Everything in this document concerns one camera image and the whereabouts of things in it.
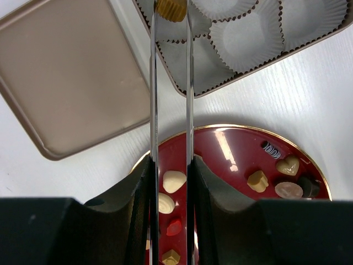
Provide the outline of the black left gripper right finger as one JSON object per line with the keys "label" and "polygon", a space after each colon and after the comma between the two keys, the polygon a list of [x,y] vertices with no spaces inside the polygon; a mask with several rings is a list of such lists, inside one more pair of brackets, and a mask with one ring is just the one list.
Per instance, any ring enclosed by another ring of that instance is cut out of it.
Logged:
{"label": "black left gripper right finger", "polygon": [[200,264],[351,264],[352,202],[251,200],[192,166]]}

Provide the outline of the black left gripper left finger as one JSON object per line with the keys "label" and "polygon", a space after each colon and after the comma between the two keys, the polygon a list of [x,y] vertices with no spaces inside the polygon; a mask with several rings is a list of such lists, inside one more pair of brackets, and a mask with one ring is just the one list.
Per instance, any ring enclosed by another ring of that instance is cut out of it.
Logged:
{"label": "black left gripper left finger", "polygon": [[2,264],[144,264],[151,160],[104,193],[1,199]]}

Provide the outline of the metal tongs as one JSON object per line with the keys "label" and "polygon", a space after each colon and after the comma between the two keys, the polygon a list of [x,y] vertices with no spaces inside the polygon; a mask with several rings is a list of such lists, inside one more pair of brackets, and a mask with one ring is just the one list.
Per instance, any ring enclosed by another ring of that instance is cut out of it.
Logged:
{"label": "metal tongs", "polygon": [[[151,180],[152,195],[150,198],[150,251],[149,263],[159,263],[159,215],[158,215],[158,81],[157,81],[157,48],[156,31],[160,15],[156,11],[157,1],[153,1],[153,14],[151,19],[151,57],[149,66],[150,75],[150,156],[154,168]],[[194,48],[192,37],[192,21],[190,14],[190,1],[187,1],[186,20],[186,252],[187,264],[195,263],[194,242],[194,196],[192,194],[192,164],[194,160]]]}

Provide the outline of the tan fluted round chocolate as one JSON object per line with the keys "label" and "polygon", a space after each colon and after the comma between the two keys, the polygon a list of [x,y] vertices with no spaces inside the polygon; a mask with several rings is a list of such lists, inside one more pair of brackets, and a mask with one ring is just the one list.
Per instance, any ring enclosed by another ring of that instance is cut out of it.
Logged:
{"label": "tan fluted round chocolate", "polygon": [[182,22],[187,13],[187,0],[158,0],[157,13],[170,22]]}

